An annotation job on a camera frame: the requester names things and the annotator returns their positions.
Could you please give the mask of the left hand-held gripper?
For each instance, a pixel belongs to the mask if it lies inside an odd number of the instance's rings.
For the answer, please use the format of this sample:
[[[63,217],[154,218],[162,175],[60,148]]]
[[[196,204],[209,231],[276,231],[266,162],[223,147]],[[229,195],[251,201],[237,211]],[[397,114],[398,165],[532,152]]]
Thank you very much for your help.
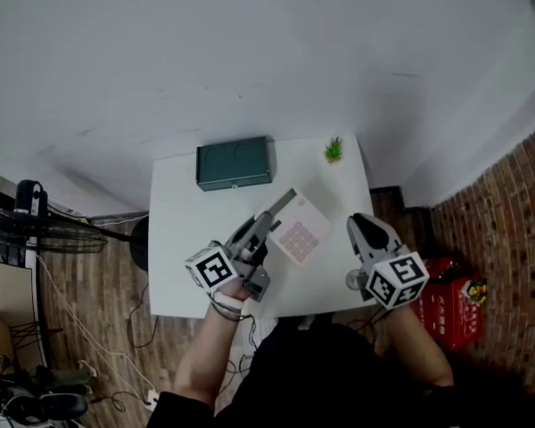
[[[221,285],[240,278],[251,293],[249,299],[260,302],[271,284],[263,267],[268,251],[265,241],[280,226],[281,221],[268,211],[252,216],[237,230],[237,241],[211,242],[187,259],[185,268],[209,296]]]

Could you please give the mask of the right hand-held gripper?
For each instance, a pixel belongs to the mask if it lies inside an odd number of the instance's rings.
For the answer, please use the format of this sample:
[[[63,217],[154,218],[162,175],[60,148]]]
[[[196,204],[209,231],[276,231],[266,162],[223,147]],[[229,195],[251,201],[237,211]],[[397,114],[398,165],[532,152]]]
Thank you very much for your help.
[[[430,279],[428,270],[418,252],[408,252],[392,226],[375,216],[355,213],[347,219],[347,232],[361,262],[388,258],[374,263],[364,285],[379,304],[397,309],[420,296]]]

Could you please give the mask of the white pink-keyed calculator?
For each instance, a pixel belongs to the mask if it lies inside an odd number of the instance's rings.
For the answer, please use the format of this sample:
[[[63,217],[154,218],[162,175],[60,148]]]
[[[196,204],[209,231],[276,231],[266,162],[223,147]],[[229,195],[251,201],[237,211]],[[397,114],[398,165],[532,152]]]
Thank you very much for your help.
[[[254,217],[264,211],[281,221],[269,239],[297,265],[305,265],[331,233],[329,220],[297,188],[266,203]]]

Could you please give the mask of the person's right forearm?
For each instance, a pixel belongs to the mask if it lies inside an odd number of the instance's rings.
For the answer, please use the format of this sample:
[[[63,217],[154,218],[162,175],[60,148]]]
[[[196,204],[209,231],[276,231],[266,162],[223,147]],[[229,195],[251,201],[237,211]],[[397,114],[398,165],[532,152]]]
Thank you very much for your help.
[[[444,352],[408,305],[394,309],[384,325],[392,348],[413,379],[435,387],[454,385]]]

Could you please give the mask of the person's left forearm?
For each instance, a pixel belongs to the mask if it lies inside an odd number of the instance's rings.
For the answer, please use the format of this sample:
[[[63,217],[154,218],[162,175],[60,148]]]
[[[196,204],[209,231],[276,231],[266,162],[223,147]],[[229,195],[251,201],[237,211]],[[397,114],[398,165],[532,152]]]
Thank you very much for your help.
[[[215,409],[237,326],[234,316],[209,306],[200,330],[178,365],[174,393]]]

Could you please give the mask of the round grey table grommet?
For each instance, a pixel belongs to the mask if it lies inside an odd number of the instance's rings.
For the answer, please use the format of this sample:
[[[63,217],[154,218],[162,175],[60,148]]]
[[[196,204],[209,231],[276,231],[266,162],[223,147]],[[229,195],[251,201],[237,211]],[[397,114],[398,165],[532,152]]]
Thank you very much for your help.
[[[366,289],[368,274],[363,269],[353,269],[346,276],[346,285],[352,291],[362,291]]]

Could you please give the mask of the dark green metal box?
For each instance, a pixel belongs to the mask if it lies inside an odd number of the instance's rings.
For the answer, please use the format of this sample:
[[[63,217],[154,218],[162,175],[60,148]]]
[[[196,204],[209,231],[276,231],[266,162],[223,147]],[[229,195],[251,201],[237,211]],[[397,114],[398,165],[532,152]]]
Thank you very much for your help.
[[[199,146],[195,181],[204,192],[271,184],[268,140],[261,136]]]

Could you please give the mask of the white table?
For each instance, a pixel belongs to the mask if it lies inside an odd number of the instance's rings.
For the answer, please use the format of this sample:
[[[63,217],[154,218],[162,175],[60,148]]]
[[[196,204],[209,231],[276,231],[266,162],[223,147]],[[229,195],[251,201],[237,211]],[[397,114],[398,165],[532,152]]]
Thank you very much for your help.
[[[291,188],[323,213],[331,232],[308,261],[294,264],[270,243],[265,267],[271,284],[261,302],[247,300],[256,318],[298,317],[363,306],[346,284],[360,267],[353,253],[348,216],[370,214],[373,205],[358,140],[342,137],[342,159],[330,164],[326,138],[303,138],[269,146],[276,166],[266,185],[204,192],[195,181],[193,154],[155,161],[150,198],[148,275],[154,315],[202,318],[210,299],[190,277],[185,260],[210,241],[225,242],[246,219]]]

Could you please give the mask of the white wristband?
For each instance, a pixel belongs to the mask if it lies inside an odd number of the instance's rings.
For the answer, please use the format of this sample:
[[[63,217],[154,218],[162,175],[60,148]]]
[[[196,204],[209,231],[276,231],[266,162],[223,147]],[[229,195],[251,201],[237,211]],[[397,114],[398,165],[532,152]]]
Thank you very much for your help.
[[[223,292],[213,292],[210,296],[212,304],[224,312],[229,312],[231,316],[239,317],[242,314],[243,302]]]

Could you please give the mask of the small green potted plant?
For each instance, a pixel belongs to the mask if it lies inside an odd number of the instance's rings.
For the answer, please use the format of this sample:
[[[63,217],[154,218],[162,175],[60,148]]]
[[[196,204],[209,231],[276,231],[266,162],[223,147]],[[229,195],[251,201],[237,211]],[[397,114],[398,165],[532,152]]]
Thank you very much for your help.
[[[342,139],[337,136],[333,137],[325,146],[324,156],[329,164],[336,163],[342,159]]]

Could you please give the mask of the red plastic crate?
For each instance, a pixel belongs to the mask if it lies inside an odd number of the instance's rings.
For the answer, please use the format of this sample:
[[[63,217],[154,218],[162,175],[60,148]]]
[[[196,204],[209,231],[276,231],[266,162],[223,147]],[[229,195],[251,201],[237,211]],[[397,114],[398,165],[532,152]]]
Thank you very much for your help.
[[[430,336],[450,350],[481,339],[487,279],[447,256],[425,261],[430,279],[411,303]]]

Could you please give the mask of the person's black clothing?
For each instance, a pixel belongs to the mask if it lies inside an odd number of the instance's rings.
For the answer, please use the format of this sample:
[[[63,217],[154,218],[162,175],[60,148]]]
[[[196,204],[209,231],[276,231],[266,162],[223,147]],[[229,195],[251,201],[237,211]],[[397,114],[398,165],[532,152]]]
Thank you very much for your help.
[[[391,353],[327,318],[283,321],[225,408],[164,391],[146,428],[535,428],[535,395],[519,383],[450,366],[454,385],[435,387]]]

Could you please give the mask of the black standing fan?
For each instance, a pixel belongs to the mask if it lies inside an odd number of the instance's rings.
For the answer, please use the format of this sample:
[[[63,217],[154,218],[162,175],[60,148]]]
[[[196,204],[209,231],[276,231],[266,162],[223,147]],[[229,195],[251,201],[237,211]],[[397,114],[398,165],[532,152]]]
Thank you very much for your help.
[[[51,206],[41,183],[22,180],[10,204],[0,207],[0,245],[21,251],[60,254],[101,252],[110,239],[129,245],[135,265],[148,270],[149,218],[135,218],[127,235],[112,231],[106,224],[96,225],[89,218],[78,218]]]

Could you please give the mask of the beige board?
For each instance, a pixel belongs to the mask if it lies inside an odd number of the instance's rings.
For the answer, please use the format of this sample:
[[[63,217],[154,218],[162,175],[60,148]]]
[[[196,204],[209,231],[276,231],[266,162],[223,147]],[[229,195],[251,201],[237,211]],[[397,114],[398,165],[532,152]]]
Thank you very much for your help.
[[[0,358],[31,371],[43,363],[32,271],[0,263]]]

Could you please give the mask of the black padded chair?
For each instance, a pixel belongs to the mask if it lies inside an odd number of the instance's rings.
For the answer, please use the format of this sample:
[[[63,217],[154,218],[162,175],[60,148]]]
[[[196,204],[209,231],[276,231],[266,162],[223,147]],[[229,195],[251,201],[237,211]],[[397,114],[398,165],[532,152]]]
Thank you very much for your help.
[[[39,397],[45,416],[54,421],[80,418],[88,410],[86,399],[75,393],[49,393]]]

